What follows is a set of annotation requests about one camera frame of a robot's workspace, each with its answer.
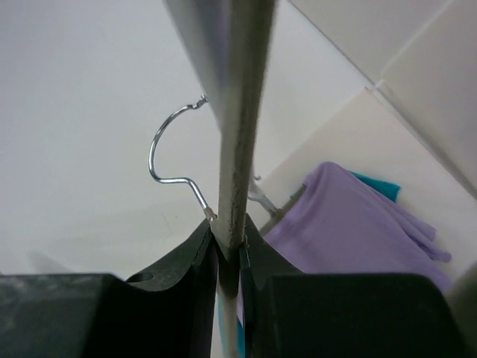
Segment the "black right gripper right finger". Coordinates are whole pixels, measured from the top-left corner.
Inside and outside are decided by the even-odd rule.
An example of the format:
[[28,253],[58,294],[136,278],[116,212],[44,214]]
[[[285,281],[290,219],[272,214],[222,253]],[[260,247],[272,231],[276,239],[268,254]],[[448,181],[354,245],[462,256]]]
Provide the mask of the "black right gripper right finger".
[[468,357],[440,290],[416,274],[304,274],[251,219],[239,249],[247,357]]

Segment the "grey clothes hanger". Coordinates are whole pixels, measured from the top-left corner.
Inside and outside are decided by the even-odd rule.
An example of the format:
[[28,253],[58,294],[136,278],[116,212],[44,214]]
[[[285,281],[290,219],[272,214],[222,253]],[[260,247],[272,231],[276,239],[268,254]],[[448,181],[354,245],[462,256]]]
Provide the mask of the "grey clothes hanger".
[[239,290],[239,246],[244,241],[249,180],[253,175],[253,153],[262,87],[268,61],[275,1],[231,1],[229,82],[226,89],[224,124],[220,129],[218,210],[208,205],[198,185],[187,177],[164,178],[154,167],[159,139],[182,113],[197,110],[208,102],[205,94],[171,114],[151,143],[148,168],[163,184],[184,183],[198,200],[215,237],[218,252],[218,282],[223,293],[227,337],[235,338]]

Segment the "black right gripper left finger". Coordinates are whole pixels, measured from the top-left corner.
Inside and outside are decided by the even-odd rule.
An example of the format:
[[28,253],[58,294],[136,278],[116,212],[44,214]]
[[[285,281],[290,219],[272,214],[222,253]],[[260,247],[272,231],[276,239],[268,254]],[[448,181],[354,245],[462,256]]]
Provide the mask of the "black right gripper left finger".
[[163,258],[111,274],[1,278],[3,357],[208,357],[217,257],[208,222]]

